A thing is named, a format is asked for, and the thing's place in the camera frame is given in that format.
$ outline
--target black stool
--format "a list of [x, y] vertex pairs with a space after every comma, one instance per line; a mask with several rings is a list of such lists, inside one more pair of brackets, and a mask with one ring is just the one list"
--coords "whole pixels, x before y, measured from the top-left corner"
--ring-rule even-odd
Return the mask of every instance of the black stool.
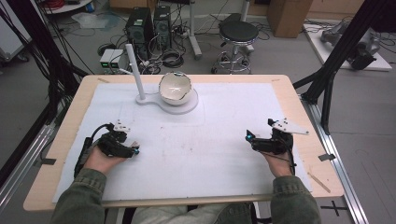
[[218, 72], [218, 68], [233, 72], [248, 70], [251, 74], [250, 60], [244, 52], [239, 51], [239, 47], [254, 43], [259, 35], [259, 30], [252, 24], [245, 21], [227, 21], [219, 28], [220, 37], [224, 40], [222, 47], [226, 44], [233, 44], [231, 55], [227, 51], [219, 54], [218, 59], [212, 66], [212, 74]]

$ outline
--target bowl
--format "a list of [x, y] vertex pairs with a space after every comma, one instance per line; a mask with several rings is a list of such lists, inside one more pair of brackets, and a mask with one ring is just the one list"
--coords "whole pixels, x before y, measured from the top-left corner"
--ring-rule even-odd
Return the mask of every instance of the bowl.
[[183, 105], [192, 94], [191, 80], [182, 72], [166, 73], [160, 82], [160, 95], [169, 105]]

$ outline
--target person's left hand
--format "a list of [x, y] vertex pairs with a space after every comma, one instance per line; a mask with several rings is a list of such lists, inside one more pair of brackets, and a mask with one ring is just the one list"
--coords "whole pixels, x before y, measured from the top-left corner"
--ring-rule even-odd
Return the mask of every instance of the person's left hand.
[[85, 162], [84, 168], [97, 170], [106, 175], [115, 165], [123, 161], [126, 161], [126, 158], [108, 157], [98, 146], [95, 146]]

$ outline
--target green sleeve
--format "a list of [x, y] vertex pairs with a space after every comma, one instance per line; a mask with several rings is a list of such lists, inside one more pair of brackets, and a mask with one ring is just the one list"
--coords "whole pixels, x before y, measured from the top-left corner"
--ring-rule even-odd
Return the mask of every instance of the green sleeve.
[[104, 223], [102, 195], [105, 185], [105, 175], [92, 169], [82, 169], [59, 198], [50, 223]]
[[271, 216], [274, 224], [320, 223], [317, 202], [297, 176], [274, 180]]

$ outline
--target gray floor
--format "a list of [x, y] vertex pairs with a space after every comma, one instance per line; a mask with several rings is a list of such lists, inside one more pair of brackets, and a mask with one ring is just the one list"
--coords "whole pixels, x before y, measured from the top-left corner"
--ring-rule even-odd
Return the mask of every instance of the gray floor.
[[[97, 48], [108, 43], [112, 36], [121, 35], [125, 21], [113, 18], [114, 27], [79, 30], [76, 24], [67, 24], [71, 21], [70, 15], [72, 14], [65, 13], [58, 18], [61, 26], [72, 32], [66, 35], [66, 39], [95, 74], [103, 73]], [[197, 23], [203, 24], [207, 20], [211, 18], [199, 19]], [[265, 18], [249, 17], [248, 20], [266, 24]], [[254, 44], [255, 51], [250, 57], [253, 74], [284, 74], [294, 82], [321, 67], [305, 34], [288, 39], [266, 33], [270, 36], [269, 40], [258, 40]], [[185, 63], [178, 70], [186, 74], [210, 74], [212, 63], [221, 52], [221, 41], [216, 35], [198, 35], [197, 39], [204, 57], [195, 61], [191, 46], [186, 41], [187, 53], [183, 57]], [[384, 49], [379, 53], [394, 65], [394, 53]], [[78, 67], [86, 69], [76, 55], [72, 54], [72, 58]], [[161, 74], [171, 70], [164, 68]], [[0, 165], [3, 165], [46, 105], [48, 82], [32, 61], [12, 62], [7, 67], [0, 68], [0, 71]], [[396, 178], [393, 174], [396, 170], [395, 87], [395, 69], [390, 72], [340, 69], [334, 81], [330, 115], [332, 139], [371, 223], [396, 222]], [[302, 93], [306, 88], [302, 87], [297, 92]], [[19, 185], [7, 208], [0, 214], [1, 223], [49, 222], [51, 212], [31, 213], [22, 208], [37, 171], [38, 168], [33, 167]], [[343, 198], [318, 199], [318, 206], [332, 206], [332, 201], [337, 207], [346, 207]], [[262, 217], [269, 216], [268, 203], [260, 205]], [[323, 223], [352, 223], [348, 211], [342, 208], [337, 211], [322, 208], [320, 213]]]

